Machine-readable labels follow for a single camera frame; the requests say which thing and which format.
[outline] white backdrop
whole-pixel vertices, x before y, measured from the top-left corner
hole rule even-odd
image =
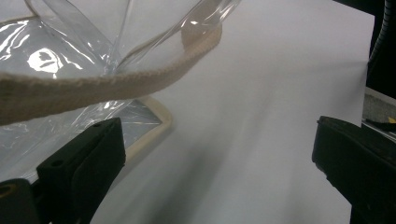
[[[374,18],[331,0],[245,0],[219,46],[154,94],[172,132],[92,223],[348,223],[311,161],[320,115],[359,124]]]

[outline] plastic bag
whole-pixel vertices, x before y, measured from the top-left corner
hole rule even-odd
[[[46,154],[181,78],[238,3],[26,0],[34,16],[0,26],[0,125],[69,112],[1,127],[0,179],[34,180]]]

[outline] table surface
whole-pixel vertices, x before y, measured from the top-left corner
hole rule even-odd
[[[219,46],[154,94],[172,132],[92,223],[348,223],[311,153],[319,116],[360,124],[373,24],[330,0],[242,1]]]

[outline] clear plastic bag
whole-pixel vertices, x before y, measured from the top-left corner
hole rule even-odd
[[[1,23],[0,72],[63,80],[133,76],[178,65],[184,62],[180,59],[194,57],[186,56],[186,51],[219,28],[239,0],[25,2],[33,17]],[[0,180],[24,177],[34,181],[35,166],[51,152],[86,127],[125,112],[135,103],[109,101],[0,127]],[[125,120],[133,117],[124,116],[124,132]],[[152,120],[143,124],[160,124]]]

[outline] white paper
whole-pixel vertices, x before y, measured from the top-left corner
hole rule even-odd
[[[174,130],[92,223],[349,223],[311,161],[319,116],[360,124],[374,18],[331,0],[246,0],[219,46],[154,94]]]

